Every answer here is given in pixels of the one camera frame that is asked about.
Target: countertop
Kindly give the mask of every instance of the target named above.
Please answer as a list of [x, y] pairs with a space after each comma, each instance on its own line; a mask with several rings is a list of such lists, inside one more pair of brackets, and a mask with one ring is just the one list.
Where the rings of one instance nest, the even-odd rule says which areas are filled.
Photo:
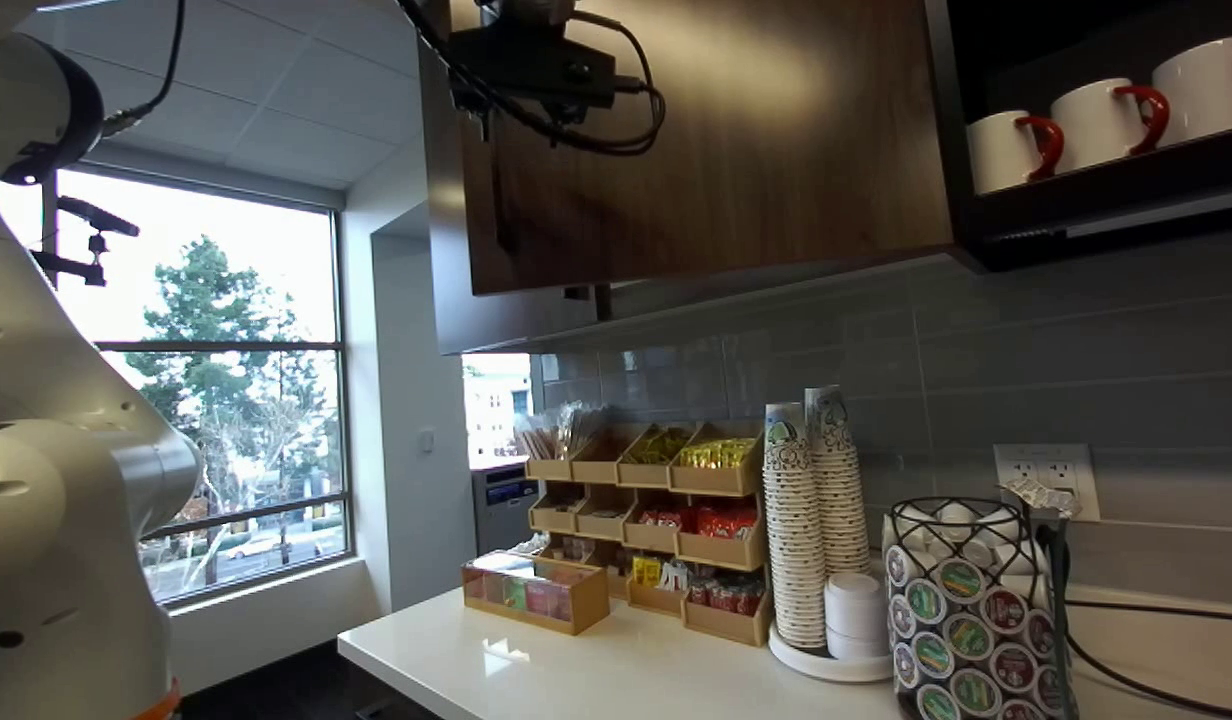
[[[1100, 588], [1075, 588], [1070, 596], [1182, 604]], [[1108, 664], [1232, 707], [1232, 624], [1130, 613], [1070, 613], [1070, 624]], [[766, 648], [699, 635], [622, 601], [610, 601], [609, 619], [562, 635], [472, 613], [454, 588], [348, 630], [336, 648], [442, 720], [901, 720], [887, 682], [809, 682], [774, 664]], [[1075, 664], [1070, 687], [1082, 720], [1202, 720], [1202, 711], [1145, 699], [1082, 664]]]

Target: gray tile backsplash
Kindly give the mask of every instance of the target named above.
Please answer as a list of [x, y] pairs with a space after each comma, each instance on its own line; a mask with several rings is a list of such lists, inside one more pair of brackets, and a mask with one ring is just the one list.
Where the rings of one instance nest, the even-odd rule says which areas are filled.
[[983, 278], [894, 263], [551, 344], [536, 409], [759, 422], [842, 385], [864, 502], [991, 493], [991, 446], [1088, 446], [1108, 521], [1232, 530], [1232, 231]]

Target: sky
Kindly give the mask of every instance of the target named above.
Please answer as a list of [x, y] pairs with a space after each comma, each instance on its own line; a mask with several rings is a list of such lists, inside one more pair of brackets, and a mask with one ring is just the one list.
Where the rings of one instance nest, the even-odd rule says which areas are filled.
[[[59, 280], [59, 302], [82, 337], [141, 340], [142, 307], [159, 307], [153, 278], [155, 263], [180, 263], [180, 249], [186, 240], [213, 235], [236, 272], [256, 267], [259, 285], [294, 298], [301, 340], [332, 340], [332, 220], [323, 214], [225, 201], [89, 173], [59, 173], [59, 198], [89, 201], [141, 227], [141, 235], [107, 231], [107, 251], [98, 260], [107, 287], [82, 287], [74, 278]], [[39, 188], [0, 183], [0, 214], [18, 244], [39, 249]], [[82, 220], [59, 214], [59, 256], [89, 260], [89, 235], [90, 227]]]

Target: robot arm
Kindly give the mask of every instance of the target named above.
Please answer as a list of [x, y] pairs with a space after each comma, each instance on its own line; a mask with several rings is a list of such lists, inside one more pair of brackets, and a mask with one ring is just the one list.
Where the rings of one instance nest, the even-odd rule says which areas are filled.
[[[94, 145], [98, 92], [17, 38], [0, 0], [0, 175], [37, 180]], [[195, 449], [74, 334], [0, 220], [0, 716], [167, 711], [167, 616], [141, 532], [176, 516]]]

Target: white countertop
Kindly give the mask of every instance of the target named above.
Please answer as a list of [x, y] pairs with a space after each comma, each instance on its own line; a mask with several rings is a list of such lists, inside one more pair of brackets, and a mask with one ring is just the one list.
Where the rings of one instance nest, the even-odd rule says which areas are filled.
[[480, 720], [901, 720], [890, 686], [818, 686], [766, 648], [610, 601], [581, 635], [463, 608], [461, 591], [340, 634], [340, 655], [437, 716]]

